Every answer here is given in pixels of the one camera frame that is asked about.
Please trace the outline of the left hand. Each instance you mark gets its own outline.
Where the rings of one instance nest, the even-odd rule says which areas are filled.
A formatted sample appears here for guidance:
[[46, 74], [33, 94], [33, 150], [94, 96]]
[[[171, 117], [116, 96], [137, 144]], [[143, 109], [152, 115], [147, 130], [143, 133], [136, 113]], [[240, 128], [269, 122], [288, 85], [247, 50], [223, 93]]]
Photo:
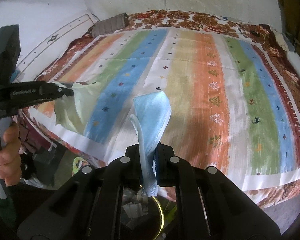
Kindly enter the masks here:
[[12, 122], [10, 127], [5, 131], [3, 140], [5, 147], [0, 150], [0, 179], [6, 186], [14, 186], [19, 183], [21, 178], [21, 157], [19, 150], [21, 142], [19, 140], [19, 126]]

